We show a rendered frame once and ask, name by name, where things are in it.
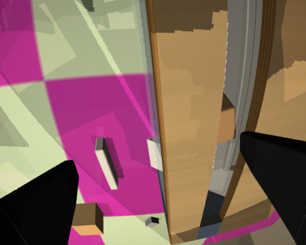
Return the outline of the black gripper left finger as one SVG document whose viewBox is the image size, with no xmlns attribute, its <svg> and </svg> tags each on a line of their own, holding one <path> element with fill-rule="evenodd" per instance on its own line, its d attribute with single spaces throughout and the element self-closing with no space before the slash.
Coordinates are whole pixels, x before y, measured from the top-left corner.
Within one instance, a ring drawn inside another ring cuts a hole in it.
<svg viewBox="0 0 306 245">
<path fill-rule="evenodd" d="M 77 204 L 74 161 L 45 171 L 0 199 L 0 245 L 68 245 Z"/>
</svg>

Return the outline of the small brown cube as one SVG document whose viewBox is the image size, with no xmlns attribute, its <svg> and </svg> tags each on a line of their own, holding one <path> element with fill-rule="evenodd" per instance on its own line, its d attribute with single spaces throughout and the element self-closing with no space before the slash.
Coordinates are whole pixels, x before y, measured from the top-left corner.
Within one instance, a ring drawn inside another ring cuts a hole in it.
<svg viewBox="0 0 306 245">
<path fill-rule="evenodd" d="M 96 202 L 76 204 L 72 228 L 80 235 L 103 235 L 103 212 Z"/>
</svg>

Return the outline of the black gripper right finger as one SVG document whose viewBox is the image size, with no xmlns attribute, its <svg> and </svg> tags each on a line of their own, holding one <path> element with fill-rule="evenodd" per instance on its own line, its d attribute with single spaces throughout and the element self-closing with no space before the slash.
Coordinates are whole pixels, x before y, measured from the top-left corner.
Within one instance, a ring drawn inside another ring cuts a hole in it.
<svg viewBox="0 0 306 245">
<path fill-rule="evenodd" d="M 306 245 L 306 142 L 244 131 L 240 153 L 297 245 Z"/>
</svg>

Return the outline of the small brown block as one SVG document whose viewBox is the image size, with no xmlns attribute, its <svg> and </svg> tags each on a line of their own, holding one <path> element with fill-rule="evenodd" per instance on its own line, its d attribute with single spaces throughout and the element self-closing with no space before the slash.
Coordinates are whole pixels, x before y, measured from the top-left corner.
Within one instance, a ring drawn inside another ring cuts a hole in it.
<svg viewBox="0 0 306 245">
<path fill-rule="evenodd" d="M 235 139 L 235 107 L 223 93 L 221 117 L 216 144 Z"/>
</svg>

